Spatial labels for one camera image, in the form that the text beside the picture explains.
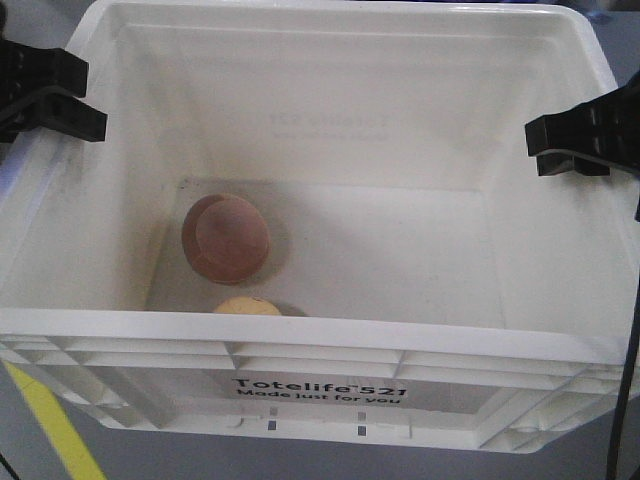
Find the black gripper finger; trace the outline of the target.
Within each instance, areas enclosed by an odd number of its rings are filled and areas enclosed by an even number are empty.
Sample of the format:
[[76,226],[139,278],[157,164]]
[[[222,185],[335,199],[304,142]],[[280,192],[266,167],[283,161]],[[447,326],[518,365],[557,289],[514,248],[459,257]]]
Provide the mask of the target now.
[[46,128],[88,142],[106,137],[108,116],[56,87],[1,86],[1,142]]
[[611,169],[598,156],[575,151],[551,151],[536,155],[539,176],[578,173],[582,176],[609,176]]
[[639,76],[600,97],[525,125],[528,155],[575,151],[616,170],[639,168]]
[[2,100],[21,100],[40,92],[83,98],[88,73],[89,64],[64,49],[1,41]]

